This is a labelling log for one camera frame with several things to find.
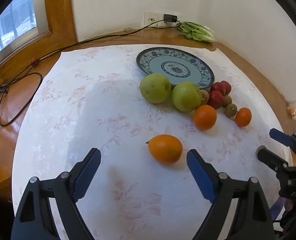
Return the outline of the round orange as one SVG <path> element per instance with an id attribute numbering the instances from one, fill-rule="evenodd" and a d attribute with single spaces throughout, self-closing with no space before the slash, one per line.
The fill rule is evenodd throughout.
<path id="1" fill-rule="evenodd" d="M 216 110 L 209 105 L 201 105 L 195 110 L 192 120 L 198 129 L 202 131 L 209 130 L 216 123 Z"/>

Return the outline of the brown kiwi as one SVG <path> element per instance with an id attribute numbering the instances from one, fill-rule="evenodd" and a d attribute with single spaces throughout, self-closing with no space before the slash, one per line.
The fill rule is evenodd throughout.
<path id="1" fill-rule="evenodd" d="M 232 118 L 237 114 L 237 106 L 234 103 L 230 103 L 225 107 L 225 115 L 228 118 Z"/>
<path id="2" fill-rule="evenodd" d="M 208 91 L 204 90 L 204 89 L 200 89 L 200 93 L 201 93 L 201 105 L 206 105 L 208 103 L 209 100 L 209 93 Z"/>
<path id="3" fill-rule="evenodd" d="M 225 95 L 222 106 L 226 108 L 231 103 L 232 103 L 232 98 L 229 95 Z"/>

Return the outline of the large orange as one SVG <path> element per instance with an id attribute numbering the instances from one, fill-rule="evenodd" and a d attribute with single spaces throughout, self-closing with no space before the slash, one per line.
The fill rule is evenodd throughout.
<path id="1" fill-rule="evenodd" d="M 183 152 L 182 143 L 176 137 L 168 134 L 157 135 L 146 144 L 151 156 L 165 165 L 179 161 Z"/>

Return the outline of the small orange right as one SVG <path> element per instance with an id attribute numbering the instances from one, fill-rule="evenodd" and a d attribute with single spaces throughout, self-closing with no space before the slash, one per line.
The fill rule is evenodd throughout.
<path id="1" fill-rule="evenodd" d="M 252 119 L 252 113 L 251 110 L 243 107 L 239 109 L 235 116 L 235 122 L 239 127 L 246 127 L 249 125 Z"/>

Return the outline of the brown kiwi front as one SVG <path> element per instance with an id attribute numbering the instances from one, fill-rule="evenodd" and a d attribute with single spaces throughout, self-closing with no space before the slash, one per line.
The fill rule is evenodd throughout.
<path id="1" fill-rule="evenodd" d="M 230 103 L 225 107 L 225 115 L 228 118 L 232 118 L 237 114 L 237 106 L 234 103 Z"/>

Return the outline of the red fruit back right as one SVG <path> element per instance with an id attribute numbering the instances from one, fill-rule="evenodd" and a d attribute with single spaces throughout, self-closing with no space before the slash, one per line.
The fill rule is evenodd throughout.
<path id="1" fill-rule="evenodd" d="M 225 90 L 226 90 L 225 95 L 228 95 L 232 90 L 230 83 L 223 80 L 223 81 L 221 81 L 221 84 L 225 87 Z"/>

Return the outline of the red fruit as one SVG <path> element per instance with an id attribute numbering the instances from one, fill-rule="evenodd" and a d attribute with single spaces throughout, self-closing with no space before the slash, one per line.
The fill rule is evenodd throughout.
<path id="1" fill-rule="evenodd" d="M 212 84 L 212 86 L 210 88 L 210 91 L 211 92 L 217 91 L 217 92 L 220 92 L 223 96 L 225 96 L 225 94 L 226 94 L 226 87 L 221 82 L 215 82 L 215 83 Z"/>
<path id="2" fill-rule="evenodd" d="M 224 101 L 224 96 L 222 95 L 222 93 L 217 90 L 213 90 L 209 94 L 209 100 L 207 104 L 213 107 L 214 109 L 219 109 L 222 107 L 223 101 Z"/>
<path id="3" fill-rule="evenodd" d="M 232 90 L 230 83 L 223 80 L 223 81 L 221 81 L 221 84 L 225 87 L 225 90 L 226 90 L 225 95 L 228 95 Z"/>

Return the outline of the red fruit front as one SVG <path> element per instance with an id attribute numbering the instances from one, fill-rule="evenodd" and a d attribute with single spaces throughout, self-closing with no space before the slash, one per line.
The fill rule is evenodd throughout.
<path id="1" fill-rule="evenodd" d="M 214 109 L 219 109 L 222 107 L 223 101 L 224 101 L 224 96 L 222 95 L 222 93 L 217 90 L 213 90 L 209 94 L 209 100 L 207 104 L 213 107 Z"/>

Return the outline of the red fruit back left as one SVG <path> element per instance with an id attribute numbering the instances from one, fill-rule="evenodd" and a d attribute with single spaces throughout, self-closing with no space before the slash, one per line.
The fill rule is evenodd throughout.
<path id="1" fill-rule="evenodd" d="M 217 91 L 217 92 L 220 92 L 223 96 L 225 96 L 225 94 L 226 94 L 226 87 L 221 82 L 215 82 L 215 83 L 212 84 L 212 86 L 210 88 L 210 91 L 211 92 Z"/>

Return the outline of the blue patterned ceramic plate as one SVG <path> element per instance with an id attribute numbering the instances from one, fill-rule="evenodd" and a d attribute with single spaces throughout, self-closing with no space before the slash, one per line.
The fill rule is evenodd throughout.
<path id="1" fill-rule="evenodd" d="M 157 73 L 166 76 L 173 87 L 189 81 L 200 89 L 208 89 L 215 80 L 213 71 L 202 59 L 176 48 L 145 49 L 138 54 L 136 62 L 148 75 Z"/>

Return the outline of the white floral table cloth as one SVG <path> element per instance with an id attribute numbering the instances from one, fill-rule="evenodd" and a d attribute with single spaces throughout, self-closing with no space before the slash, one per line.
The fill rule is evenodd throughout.
<path id="1" fill-rule="evenodd" d="M 252 81 L 219 49 L 185 48 L 202 59 L 217 81 L 232 86 L 237 107 L 251 110 L 240 128 L 222 110 L 214 127 L 200 131 L 190 113 L 171 101 L 153 105 L 139 91 L 144 77 L 136 63 L 147 45 L 81 49 L 62 53 L 45 76 L 24 117 L 12 167 L 12 201 L 18 208 L 33 176 L 53 179 L 70 171 L 91 148 L 102 160 L 77 207 L 96 239 L 192 239 L 210 209 L 186 157 L 170 166 L 152 158 L 147 141 L 178 138 L 231 178 L 258 178 L 269 205 L 279 194 L 275 173 L 258 161 L 264 145 L 291 162 L 290 150 L 269 137 L 280 129 L 270 105 Z"/>

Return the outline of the bagged green lettuce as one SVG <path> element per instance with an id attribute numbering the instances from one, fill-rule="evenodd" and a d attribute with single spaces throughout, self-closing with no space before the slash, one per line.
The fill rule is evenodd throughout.
<path id="1" fill-rule="evenodd" d="M 194 22 L 183 22 L 178 29 L 189 39 L 200 42 L 215 42 L 214 31 L 207 26 Z"/>

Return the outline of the black power adapter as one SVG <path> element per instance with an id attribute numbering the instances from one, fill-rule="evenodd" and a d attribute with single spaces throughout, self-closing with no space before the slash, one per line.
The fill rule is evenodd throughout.
<path id="1" fill-rule="evenodd" d="M 163 21 L 165 23 L 177 23 L 178 17 L 176 15 L 164 14 Z"/>

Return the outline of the white wall socket plate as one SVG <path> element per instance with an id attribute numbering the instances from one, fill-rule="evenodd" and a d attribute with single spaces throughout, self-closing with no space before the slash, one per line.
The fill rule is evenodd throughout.
<path id="1" fill-rule="evenodd" d="M 149 25 L 150 27 L 163 28 L 174 27 L 178 23 L 179 18 L 177 23 L 165 23 L 163 21 L 164 14 L 162 12 L 144 12 L 144 26 Z"/>

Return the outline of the wooden window frame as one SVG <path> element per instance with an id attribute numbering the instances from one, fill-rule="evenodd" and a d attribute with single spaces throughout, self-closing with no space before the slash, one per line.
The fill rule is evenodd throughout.
<path id="1" fill-rule="evenodd" d="M 9 5 L 13 0 L 5 0 Z M 77 41 L 72 0 L 32 0 L 36 27 L 0 51 L 0 80 L 8 80 L 44 54 Z"/>

